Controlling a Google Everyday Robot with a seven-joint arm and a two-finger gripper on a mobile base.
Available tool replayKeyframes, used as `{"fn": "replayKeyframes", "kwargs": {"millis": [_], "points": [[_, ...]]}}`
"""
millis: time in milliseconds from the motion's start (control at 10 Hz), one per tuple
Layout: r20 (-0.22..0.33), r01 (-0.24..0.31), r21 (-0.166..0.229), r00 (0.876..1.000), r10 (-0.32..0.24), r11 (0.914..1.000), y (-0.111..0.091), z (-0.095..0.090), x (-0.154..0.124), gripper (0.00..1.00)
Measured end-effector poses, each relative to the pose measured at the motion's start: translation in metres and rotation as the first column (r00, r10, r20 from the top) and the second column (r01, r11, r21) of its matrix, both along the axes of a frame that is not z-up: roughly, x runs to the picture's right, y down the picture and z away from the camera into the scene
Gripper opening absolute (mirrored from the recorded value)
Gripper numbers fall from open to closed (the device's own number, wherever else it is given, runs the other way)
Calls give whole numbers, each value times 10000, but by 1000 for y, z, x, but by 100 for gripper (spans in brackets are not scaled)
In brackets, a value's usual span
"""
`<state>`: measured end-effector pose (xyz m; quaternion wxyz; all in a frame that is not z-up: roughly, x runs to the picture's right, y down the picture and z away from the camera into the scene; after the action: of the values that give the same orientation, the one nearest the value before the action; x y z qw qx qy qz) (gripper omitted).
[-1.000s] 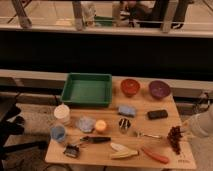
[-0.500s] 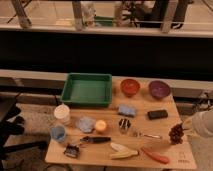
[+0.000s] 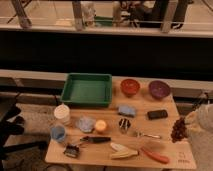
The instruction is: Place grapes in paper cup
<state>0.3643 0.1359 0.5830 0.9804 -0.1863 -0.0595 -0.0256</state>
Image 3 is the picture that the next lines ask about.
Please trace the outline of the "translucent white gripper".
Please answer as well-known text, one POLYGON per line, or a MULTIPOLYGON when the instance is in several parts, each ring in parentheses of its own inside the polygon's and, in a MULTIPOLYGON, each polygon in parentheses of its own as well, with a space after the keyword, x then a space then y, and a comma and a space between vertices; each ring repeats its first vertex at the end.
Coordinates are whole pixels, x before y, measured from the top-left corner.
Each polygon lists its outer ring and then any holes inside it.
POLYGON ((197 121, 197 113, 190 112, 184 119, 185 127, 186 127, 186 134, 187 137, 190 138, 193 133, 200 132, 200 126, 197 121))

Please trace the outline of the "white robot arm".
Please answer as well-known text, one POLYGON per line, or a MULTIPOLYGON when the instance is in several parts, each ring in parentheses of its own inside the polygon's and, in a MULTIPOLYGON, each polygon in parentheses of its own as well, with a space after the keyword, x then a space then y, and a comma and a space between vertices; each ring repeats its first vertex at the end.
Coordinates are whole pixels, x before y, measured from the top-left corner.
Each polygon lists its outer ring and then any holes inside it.
POLYGON ((213 171, 213 104, 201 105, 190 112, 185 123, 196 171, 213 171))

